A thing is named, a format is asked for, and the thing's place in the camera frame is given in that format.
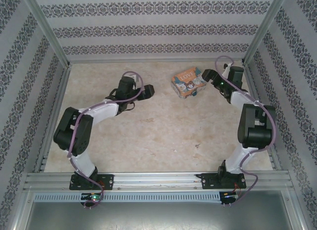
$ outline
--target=black bracket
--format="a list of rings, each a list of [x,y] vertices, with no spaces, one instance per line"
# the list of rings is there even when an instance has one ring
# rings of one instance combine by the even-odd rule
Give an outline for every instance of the black bracket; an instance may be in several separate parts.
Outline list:
[[[74,132],[72,126],[75,125],[79,114],[79,111],[72,107],[65,110],[53,137],[54,142],[58,144],[60,149],[66,150],[69,148]],[[90,115],[83,115],[80,119],[72,150],[74,156],[78,156],[86,150],[89,144],[93,120],[94,118]]]
[[[275,108],[268,105],[264,107],[275,120]],[[260,125],[255,124],[256,120],[260,122]],[[272,140],[272,130],[273,125],[260,107],[251,104],[243,105],[238,127],[238,141],[244,148],[264,148]]]
[[[130,99],[130,98],[136,96],[140,92],[141,88],[133,89],[133,87],[135,87],[135,86],[136,86],[136,84],[135,84],[135,81],[132,77],[124,76],[121,78],[119,85],[118,85],[118,88],[113,89],[110,92],[110,94],[106,97],[106,99],[110,99],[113,101]],[[155,91],[154,91],[153,85],[145,85],[144,90],[141,92],[141,94],[135,100],[139,101],[139,100],[149,99],[150,97],[152,97],[154,95],[154,92]],[[134,101],[118,103],[119,109],[118,109],[117,115],[119,115],[123,111],[128,111],[128,110],[134,109],[134,107],[131,109],[127,109],[127,106],[129,104],[134,105]]]
[[[242,87],[242,76],[244,69],[238,66],[231,66],[228,81],[231,81],[239,89]],[[228,103],[231,102],[232,92],[236,91],[231,85],[225,82],[218,72],[212,69],[206,69],[202,74],[202,78],[209,82],[211,80],[212,85],[220,91],[220,94],[227,100]]]
[[[91,174],[89,177],[90,179],[94,180],[95,182],[99,183],[104,190],[112,190],[113,187],[113,179],[114,175],[112,174],[98,174],[97,167],[95,168],[95,171]],[[100,190],[100,188],[79,175],[75,172],[71,176],[70,184],[69,184],[70,190]]]
[[[225,161],[218,168],[217,173],[202,173],[196,177],[202,180],[203,189],[234,189],[235,183],[241,188],[247,188],[244,174],[231,174],[227,172]]]

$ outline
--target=purple cable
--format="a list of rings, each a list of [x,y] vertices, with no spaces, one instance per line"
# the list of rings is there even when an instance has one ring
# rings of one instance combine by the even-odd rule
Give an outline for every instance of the purple cable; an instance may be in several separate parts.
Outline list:
[[[245,160],[246,160],[251,154],[268,150],[270,147],[273,146],[273,144],[274,144],[274,142],[275,142],[275,139],[276,139],[276,126],[275,126],[275,123],[274,123],[274,120],[273,120],[271,114],[267,111],[267,109],[266,109],[259,101],[255,100],[255,99],[252,98],[250,95],[248,95],[246,92],[242,91],[242,90],[239,89],[237,86],[235,86],[234,84],[232,84],[230,81],[228,81],[226,78],[223,77],[223,75],[218,71],[218,67],[217,67],[217,62],[218,62],[219,58],[228,58],[228,59],[231,60],[232,64],[234,64],[233,59],[232,59],[231,57],[229,57],[229,56],[219,56],[219,57],[216,59],[215,63],[214,63],[215,68],[216,68],[216,71],[218,72],[218,74],[220,75],[220,77],[221,77],[224,81],[226,81],[229,85],[231,85],[233,88],[235,88],[239,93],[241,93],[242,95],[245,95],[250,101],[254,102],[254,104],[258,105],[258,106],[266,113],[266,115],[267,115],[269,121],[270,121],[271,124],[272,124],[272,132],[273,132],[273,134],[272,134],[272,140],[271,140],[271,142],[270,142],[269,145],[267,145],[266,147],[264,147],[264,148],[262,148],[262,149],[259,149],[259,150],[250,151],[250,152],[241,160],[241,162],[240,162],[240,164],[239,164],[239,167],[240,167],[240,170],[242,171],[242,173],[248,174],[248,175],[252,175],[252,176],[254,176],[254,177],[256,178],[256,180],[255,180],[254,183],[249,187],[249,189],[248,189],[240,198],[238,198],[238,199],[234,202],[234,203],[237,203],[238,201],[240,201],[241,199],[243,199],[243,198],[246,196],[246,194],[248,194],[248,193],[251,191],[251,189],[257,184],[257,182],[258,182],[258,180],[259,180],[259,177],[258,177],[256,174],[251,173],[251,172],[247,172],[247,171],[245,171],[245,170],[242,169],[243,163],[245,162]]]
[[[142,79],[142,77],[141,77],[138,73],[136,73],[136,72],[134,72],[134,71],[127,71],[127,72],[125,72],[122,76],[124,76],[124,75],[126,75],[126,74],[128,74],[128,73],[135,74],[137,77],[140,78],[140,81],[141,81],[141,89],[140,89],[140,91],[139,91],[135,96],[133,96],[133,97],[130,98],[130,99],[126,99],[126,100],[114,100],[114,101],[101,102],[101,103],[92,105],[91,107],[89,107],[89,108],[85,109],[84,111],[82,111],[81,114],[78,116],[76,122],[75,122],[73,135],[72,135],[72,137],[71,137],[71,141],[70,141],[70,145],[69,145],[69,149],[68,149],[68,153],[67,153],[67,158],[70,160],[71,165],[75,168],[75,170],[76,170],[76,172],[77,172],[78,174],[80,174],[82,177],[84,177],[85,179],[87,179],[87,180],[90,181],[91,183],[97,185],[97,186],[101,189],[101,192],[100,192],[101,197],[99,198],[98,202],[95,202],[95,201],[93,201],[93,200],[87,200],[87,201],[84,203],[84,208],[86,208],[86,204],[87,204],[87,203],[94,203],[94,204],[95,204],[95,205],[93,205],[92,207],[89,207],[90,209],[96,207],[96,206],[102,201],[102,199],[104,198],[104,189],[103,189],[103,187],[102,187],[100,184],[98,184],[98,183],[95,182],[94,180],[90,179],[88,176],[85,176],[80,170],[78,170],[78,168],[76,167],[74,161],[71,159],[71,156],[72,156],[72,155],[71,155],[71,152],[72,152],[73,147],[74,147],[75,136],[76,136],[76,133],[77,133],[77,128],[78,128],[78,125],[79,125],[79,121],[80,121],[81,117],[82,117],[86,112],[88,112],[88,111],[90,111],[90,110],[93,110],[93,109],[95,109],[95,108],[97,108],[97,107],[99,107],[99,106],[102,106],[102,105],[105,105],[105,104],[114,104],[114,103],[129,102],[129,101],[132,101],[132,100],[136,99],[136,98],[141,94],[141,92],[144,90],[143,79]]]

